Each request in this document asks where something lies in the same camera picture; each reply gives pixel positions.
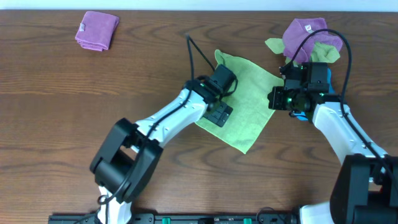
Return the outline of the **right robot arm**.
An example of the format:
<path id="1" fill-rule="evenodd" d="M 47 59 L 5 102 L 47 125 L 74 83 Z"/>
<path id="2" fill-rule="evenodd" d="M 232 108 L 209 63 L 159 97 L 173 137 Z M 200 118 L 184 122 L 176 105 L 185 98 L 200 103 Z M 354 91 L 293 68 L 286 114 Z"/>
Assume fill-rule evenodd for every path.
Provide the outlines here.
<path id="1" fill-rule="evenodd" d="M 397 157 L 375 144 L 331 87 L 326 63 L 280 67 L 284 84 L 269 108 L 307 120 L 326 137 L 341 163 L 328 202 L 304 205 L 299 223 L 397 223 Z"/>

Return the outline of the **green microfiber cloth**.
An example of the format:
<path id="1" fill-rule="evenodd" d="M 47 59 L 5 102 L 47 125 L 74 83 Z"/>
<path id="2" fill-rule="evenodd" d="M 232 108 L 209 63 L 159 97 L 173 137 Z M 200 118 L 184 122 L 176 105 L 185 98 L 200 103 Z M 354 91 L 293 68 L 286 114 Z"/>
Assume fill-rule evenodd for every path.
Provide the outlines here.
<path id="1" fill-rule="evenodd" d="M 224 65 L 238 78 L 235 92 L 223 99 L 233 112 L 222 128 L 206 118 L 197 121 L 196 125 L 245 154 L 274 113 L 269 108 L 267 95 L 284 81 L 242 57 L 216 50 L 215 59 L 218 65 Z"/>

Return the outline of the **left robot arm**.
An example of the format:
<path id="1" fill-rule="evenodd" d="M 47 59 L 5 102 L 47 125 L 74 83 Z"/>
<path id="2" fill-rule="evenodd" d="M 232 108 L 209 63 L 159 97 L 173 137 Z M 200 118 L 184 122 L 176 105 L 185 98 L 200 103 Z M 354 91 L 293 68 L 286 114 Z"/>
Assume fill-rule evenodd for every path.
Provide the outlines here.
<path id="1" fill-rule="evenodd" d="M 101 192 L 95 223 L 129 223 L 132 203 L 149 183 L 164 146 L 201 118 L 224 126 L 233 109 L 222 99 L 237 85 L 237 76 L 219 65 L 212 76 L 187 81 L 176 99 L 152 116 L 117 121 L 90 164 Z"/>

